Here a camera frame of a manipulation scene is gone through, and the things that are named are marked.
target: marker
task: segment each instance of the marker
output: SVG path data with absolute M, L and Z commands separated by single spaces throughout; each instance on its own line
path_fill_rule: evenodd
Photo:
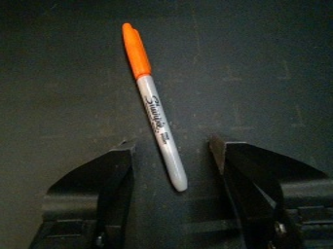
M 131 70 L 164 158 L 171 184 L 174 185 L 175 189 L 182 192 L 187 189 L 187 178 L 178 150 L 172 141 L 161 101 L 151 77 L 151 65 L 145 55 L 140 35 L 137 30 L 131 27 L 129 23 L 125 23 L 121 26 L 121 35 Z

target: black table surface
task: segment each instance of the black table surface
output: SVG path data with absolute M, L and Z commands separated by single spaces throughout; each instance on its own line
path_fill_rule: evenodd
M 333 175 L 330 1 L 4 1 L 0 248 L 26 248 L 49 186 L 136 139 L 125 248 L 240 248 L 207 141 L 216 133 Z M 188 178 L 179 194 L 120 26 L 139 30 Z

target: orange marker cap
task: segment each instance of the orange marker cap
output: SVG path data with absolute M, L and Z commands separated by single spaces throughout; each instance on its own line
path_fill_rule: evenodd
M 144 51 L 139 32 L 131 27 L 129 23 L 124 23 L 121 26 L 121 36 L 132 74 L 137 80 L 140 76 L 151 74 L 151 64 Z

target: screw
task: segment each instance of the screw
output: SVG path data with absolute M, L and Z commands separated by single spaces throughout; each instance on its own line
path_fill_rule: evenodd
M 274 223 L 274 228 L 275 228 L 275 234 L 278 237 L 282 237 L 285 236 L 286 234 L 286 226 L 285 224 L 279 223 L 279 222 L 275 222 Z
M 100 248 L 104 246 L 104 236 L 101 234 L 96 237 L 96 246 Z

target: sharpie logo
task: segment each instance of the sharpie logo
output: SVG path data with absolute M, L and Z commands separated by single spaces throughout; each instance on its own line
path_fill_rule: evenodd
M 145 99 L 147 110 L 151 117 L 152 129 L 155 132 L 159 132 L 160 128 L 164 127 L 161 116 L 157 110 L 157 106 L 160 106 L 160 100 L 155 95 L 152 95 L 151 99 L 148 99 L 147 96 L 144 97 L 144 99 Z

